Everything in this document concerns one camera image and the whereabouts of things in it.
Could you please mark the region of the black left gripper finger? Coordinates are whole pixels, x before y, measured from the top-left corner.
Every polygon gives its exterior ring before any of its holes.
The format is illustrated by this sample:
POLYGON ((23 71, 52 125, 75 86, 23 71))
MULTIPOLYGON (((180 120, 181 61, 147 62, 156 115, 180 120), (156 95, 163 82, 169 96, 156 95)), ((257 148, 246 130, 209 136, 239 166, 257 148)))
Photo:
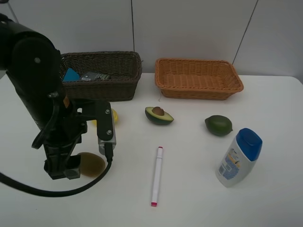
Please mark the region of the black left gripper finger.
POLYGON ((44 170, 52 180, 68 178, 66 175, 66 165, 71 152, 46 151, 44 170))
POLYGON ((80 178, 81 155, 70 156, 64 167, 64 176, 68 179, 80 178))

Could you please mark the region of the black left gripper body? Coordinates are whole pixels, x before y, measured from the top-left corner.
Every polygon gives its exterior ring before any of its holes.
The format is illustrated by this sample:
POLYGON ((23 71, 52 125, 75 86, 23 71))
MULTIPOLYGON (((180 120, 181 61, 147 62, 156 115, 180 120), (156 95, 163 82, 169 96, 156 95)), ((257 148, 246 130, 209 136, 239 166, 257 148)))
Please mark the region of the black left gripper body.
MULTIPOLYGON (((96 120, 97 130, 114 123, 110 103, 96 99, 75 99, 70 105, 71 112, 63 117, 57 115, 44 141, 45 151, 71 152, 81 143, 82 134, 87 132, 87 121, 96 120)), ((108 148, 105 156, 113 156, 108 148)))

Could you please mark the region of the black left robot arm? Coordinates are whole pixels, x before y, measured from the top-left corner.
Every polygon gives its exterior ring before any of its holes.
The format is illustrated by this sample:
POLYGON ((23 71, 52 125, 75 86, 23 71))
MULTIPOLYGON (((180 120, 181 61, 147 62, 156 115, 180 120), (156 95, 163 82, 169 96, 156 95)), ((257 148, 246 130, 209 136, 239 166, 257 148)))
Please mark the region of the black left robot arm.
POLYGON ((87 132, 87 121, 111 122, 108 102, 68 97, 61 60, 44 35, 1 15, 0 68, 40 130, 32 147, 45 149, 44 169, 54 180, 80 177, 80 156, 72 152, 87 132))

